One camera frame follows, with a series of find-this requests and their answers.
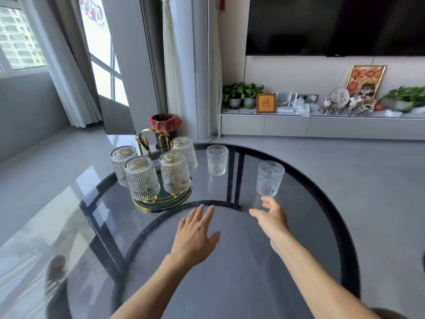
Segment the balcony window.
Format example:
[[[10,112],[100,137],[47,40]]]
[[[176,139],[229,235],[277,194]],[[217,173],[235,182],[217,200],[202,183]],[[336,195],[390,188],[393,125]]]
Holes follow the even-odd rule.
[[[0,78],[46,70],[44,54],[19,0],[0,0]]]

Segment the person's left forearm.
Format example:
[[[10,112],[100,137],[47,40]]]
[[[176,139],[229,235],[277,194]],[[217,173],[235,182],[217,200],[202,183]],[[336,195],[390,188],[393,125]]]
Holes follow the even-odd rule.
[[[161,319],[179,284],[199,262],[194,255],[168,254],[151,278],[110,319]]]

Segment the white router with antennas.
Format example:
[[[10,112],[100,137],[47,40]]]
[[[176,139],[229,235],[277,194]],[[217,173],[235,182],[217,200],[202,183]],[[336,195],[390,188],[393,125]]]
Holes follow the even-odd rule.
[[[276,111],[280,113],[293,113],[295,107],[293,104],[295,93],[276,92]]]

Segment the large green potted plant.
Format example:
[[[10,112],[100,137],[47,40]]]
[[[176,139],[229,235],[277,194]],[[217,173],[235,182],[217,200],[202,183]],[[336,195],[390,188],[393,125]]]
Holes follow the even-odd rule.
[[[425,86],[404,87],[390,90],[378,100],[385,109],[403,113],[411,112],[414,108],[425,107]]]

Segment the glass balcony door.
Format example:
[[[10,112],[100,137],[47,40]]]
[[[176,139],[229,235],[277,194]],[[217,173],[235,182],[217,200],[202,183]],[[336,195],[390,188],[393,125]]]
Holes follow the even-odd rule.
[[[82,16],[88,50],[107,134],[135,134],[108,21],[104,28]]]

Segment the wooden frame with red character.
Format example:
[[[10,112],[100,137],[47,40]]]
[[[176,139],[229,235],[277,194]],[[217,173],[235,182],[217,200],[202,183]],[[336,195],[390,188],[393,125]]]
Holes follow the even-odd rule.
[[[276,113],[276,93],[256,94],[256,113]]]

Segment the white tissue pack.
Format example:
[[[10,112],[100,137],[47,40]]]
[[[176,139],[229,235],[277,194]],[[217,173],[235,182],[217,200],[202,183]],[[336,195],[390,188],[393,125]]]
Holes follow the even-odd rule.
[[[302,117],[310,117],[310,105],[305,103],[303,98],[296,98],[293,101],[294,111],[297,115]]]

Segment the person's right hand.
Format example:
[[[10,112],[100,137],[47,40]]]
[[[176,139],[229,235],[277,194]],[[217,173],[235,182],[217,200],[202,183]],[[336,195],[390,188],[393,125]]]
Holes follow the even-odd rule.
[[[287,217],[281,205],[272,197],[261,196],[262,206],[266,209],[266,224],[260,226],[270,239],[273,250],[282,256],[287,238],[291,236]]]

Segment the round white plaque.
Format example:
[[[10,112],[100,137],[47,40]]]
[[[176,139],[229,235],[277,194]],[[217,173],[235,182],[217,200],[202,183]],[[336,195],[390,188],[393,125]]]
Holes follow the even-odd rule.
[[[336,88],[329,94],[329,99],[336,107],[344,107],[350,101],[350,93],[346,88]]]

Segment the colourful window sticker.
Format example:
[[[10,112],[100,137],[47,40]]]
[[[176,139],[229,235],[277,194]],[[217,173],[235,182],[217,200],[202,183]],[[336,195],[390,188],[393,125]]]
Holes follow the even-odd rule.
[[[78,2],[84,18],[91,20],[100,28],[105,27],[107,20],[104,15],[102,0],[78,0]]]

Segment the black bin with red bag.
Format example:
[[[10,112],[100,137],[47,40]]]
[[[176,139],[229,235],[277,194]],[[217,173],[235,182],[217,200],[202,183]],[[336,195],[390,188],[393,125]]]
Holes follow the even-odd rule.
[[[150,117],[150,124],[152,129],[169,134],[169,141],[176,138],[177,130],[183,124],[182,120],[173,113],[159,113]]]

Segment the person's left hand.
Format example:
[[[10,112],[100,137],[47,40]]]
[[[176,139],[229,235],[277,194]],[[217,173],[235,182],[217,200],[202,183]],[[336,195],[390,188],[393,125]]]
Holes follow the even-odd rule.
[[[211,237],[208,230],[215,207],[209,206],[206,212],[204,209],[205,205],[199,205],[178,224],[170,257],[181,266],[192,268],[204,262],[213,252],[207,251],[206,241]]]

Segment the gold and green cup rack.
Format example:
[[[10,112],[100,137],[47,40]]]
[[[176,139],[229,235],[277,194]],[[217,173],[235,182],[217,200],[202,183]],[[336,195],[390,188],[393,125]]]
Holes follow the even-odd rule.
[[[144,135],[146,132],[153,132],[158,136],[159,151],[154,153],[151,152],[149,141]],[[138,134],[135,140],[137,141],[140,153],[142,154],[143,150],[146,150],[146,156],[150,157],[153,161],[153,166],[161,188],[160,192],[154,198],[149,200],[138,201],[133,199],[135,206],[144,213],[161,213],[172,210],[179,205],[183,205],[192,193],[192,185],[189,185],[189,187],[181,193],[168,193],[163,188],[159,157],[164,152],[170,151],[173,148],[173,140],[171,139],[170,134],[152,128],[146,128]]]

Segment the person's right forearm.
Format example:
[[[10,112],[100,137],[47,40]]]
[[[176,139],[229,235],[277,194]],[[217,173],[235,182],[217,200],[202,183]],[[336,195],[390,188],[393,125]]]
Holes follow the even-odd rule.
[[[380,319],[338,284],[289,232],[278,231],[269,238],[315,319]]]

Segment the row of small figurines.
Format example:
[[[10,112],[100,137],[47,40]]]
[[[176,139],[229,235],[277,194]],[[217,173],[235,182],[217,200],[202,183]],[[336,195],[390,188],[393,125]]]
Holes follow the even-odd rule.
[[[361,105],[358,107],[331,105],[323,107],[321,114],[327,116],[369,116],[374,112],[374,108],[375,105]]]

